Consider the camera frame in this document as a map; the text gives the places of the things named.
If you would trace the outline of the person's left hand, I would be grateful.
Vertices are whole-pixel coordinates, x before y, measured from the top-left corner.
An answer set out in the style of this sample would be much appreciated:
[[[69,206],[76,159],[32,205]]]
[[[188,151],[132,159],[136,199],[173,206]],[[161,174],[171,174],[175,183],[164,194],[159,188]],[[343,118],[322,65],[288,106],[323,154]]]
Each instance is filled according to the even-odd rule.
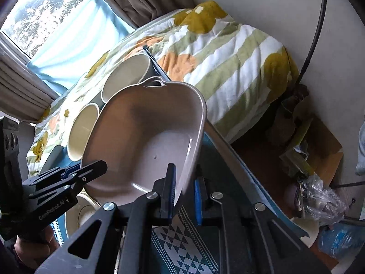
[[[31,269],[37,269],[54,251],[59,248],[54,230],[47,226],[36,241],[17,237],[15,252],[22,263]]]

